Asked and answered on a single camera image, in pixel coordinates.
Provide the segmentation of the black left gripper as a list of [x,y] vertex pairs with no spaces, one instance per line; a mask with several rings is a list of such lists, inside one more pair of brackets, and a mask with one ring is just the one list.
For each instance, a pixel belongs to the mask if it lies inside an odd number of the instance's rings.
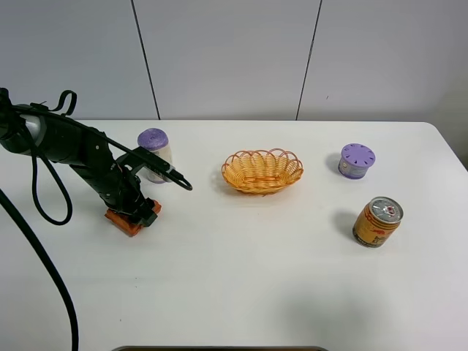
[[140,190],[140,182],[126,167],[114,164],[97,181],[97,192],[107,208],[119,214],[146,218],[152,205]]

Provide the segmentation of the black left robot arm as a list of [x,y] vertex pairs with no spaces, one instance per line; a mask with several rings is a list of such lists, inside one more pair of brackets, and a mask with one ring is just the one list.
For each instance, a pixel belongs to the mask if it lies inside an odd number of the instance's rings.
[[74,91],[63,91],[58,105],[14,105],[1,89],[1,145],[46,167],[69,165],[104,201],[111,219],[126,230],[148,227],[157,218],[156,203],[140,190],[140,180],[114,159],[104,132],[70,118],[77,102]]

